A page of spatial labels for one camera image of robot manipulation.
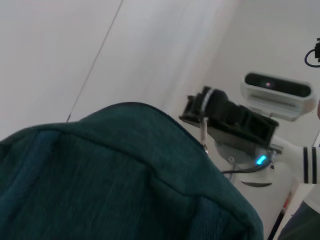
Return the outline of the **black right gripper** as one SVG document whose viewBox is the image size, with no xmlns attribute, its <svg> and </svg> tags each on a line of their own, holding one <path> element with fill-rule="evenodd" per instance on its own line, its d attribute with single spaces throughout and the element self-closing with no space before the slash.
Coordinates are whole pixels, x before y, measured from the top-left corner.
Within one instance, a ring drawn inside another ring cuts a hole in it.
<svg viewBox="0 0 320 240">
<path fill-rule="evenodd" d="M 204 86 L 196 95 L 188 95 L 187 104 L 178 118 L 187 124 L 199 125 L 202 103 L 210 89 Z M 276 120 L 230 101 L 219 89 L 214 89 L 209 97 L 206 114 L 211 128 L 209 135 L 217 143 L 240 151 L 268 149 L 279 126 Z"/>
</svg>

